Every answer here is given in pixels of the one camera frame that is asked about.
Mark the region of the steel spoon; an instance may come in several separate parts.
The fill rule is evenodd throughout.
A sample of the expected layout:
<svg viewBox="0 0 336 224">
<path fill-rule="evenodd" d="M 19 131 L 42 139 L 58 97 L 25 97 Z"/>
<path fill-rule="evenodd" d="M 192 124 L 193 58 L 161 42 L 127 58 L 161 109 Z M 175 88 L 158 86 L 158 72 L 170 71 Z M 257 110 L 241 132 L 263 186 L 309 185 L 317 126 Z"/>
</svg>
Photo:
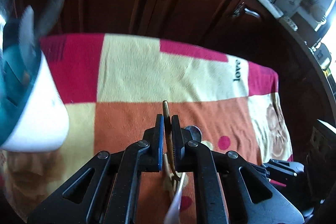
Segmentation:
<svg viewBox="0 0 336 224">
<path fill-rule="evenodd" d="M 202 141 L 202 132 L 197 126 L 187 126 L 186 130 L 189 130 L 191 137 L 194 141 L 201 142 Z"/>
</svg>

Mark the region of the brown wooden chopstick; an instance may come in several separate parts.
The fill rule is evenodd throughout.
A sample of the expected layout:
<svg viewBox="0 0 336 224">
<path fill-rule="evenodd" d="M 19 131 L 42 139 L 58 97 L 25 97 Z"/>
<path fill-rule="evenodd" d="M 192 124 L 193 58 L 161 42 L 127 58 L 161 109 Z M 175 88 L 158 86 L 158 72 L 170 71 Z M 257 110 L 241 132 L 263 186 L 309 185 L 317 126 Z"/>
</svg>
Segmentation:
<svg viewBox="0 0 336 224">
<path fill-rule="evenodd" d="M 166 139 L 166 147 L 167 147 L 167 159 L 170 166 L 170 169 L 173 173 L 173 179 L 179 181 L 181 177 L 177 174 L 175 170 L 174 164 L 174 149 L 173 149 L 173 139 L 171 135 L 172 125 L 170 119 L 169 105 L 167 100 L 162 102 L 163 108 L 163 121 L 165 126 L 165 139 Z"/>
</svg>

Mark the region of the dark wooden kitchen cabinets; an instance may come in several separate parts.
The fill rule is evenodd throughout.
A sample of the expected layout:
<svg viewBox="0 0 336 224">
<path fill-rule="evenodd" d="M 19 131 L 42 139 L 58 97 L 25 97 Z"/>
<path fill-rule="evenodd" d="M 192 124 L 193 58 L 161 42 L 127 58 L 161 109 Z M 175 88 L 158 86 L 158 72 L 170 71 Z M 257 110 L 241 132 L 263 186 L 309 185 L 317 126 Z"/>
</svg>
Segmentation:
<svg viewBox="0 0 336 224">
<path fill-rule="evenodd" d="M 287 113 L 335 120 L 335 92 L 298 36 L 260 0 L 66 0 L 64 32 L 115 32 L 196 44 L 271 67 Z"/>
</svg>

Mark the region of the white utensil holder teal rim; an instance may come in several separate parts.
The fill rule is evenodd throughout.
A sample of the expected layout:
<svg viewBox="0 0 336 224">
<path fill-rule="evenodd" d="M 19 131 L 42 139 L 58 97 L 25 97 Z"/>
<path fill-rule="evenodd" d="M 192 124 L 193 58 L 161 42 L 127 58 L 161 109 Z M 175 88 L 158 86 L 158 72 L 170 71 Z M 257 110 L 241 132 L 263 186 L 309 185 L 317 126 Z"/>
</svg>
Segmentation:
<svg viewBox="0 0 336 224">
<path fill-rule="evenodd" d="M 40 44 L 63 5 L 48 0 L 37 20 L 31 6 L 14 19 L 13 0 L 1 0 L 1 149 L 50 152 L 67 137 L 68 113 Z"/>
</svg>

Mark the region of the patchwork colourful table blanket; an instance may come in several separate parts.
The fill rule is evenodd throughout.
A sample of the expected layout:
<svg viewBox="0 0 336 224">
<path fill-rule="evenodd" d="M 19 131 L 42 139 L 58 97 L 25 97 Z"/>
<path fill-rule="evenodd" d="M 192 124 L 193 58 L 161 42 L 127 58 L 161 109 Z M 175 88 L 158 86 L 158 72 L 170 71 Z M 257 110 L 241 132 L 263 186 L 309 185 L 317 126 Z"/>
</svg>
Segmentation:
<svg viewBox="0 0 336 224">
<path fill-rule="evenodd" d="M 162 102 L 197 126 L 211 150 L 246 161 L 291 161 L 278 75 L 239 57 L 169 40 L 112 34 L 49 36 L 41 48 L 70 118 L 50 153 L 1 152 L 1 184 L 15 221 L 98 151 L 124 150 L 154 126 Z"/>
</svg>

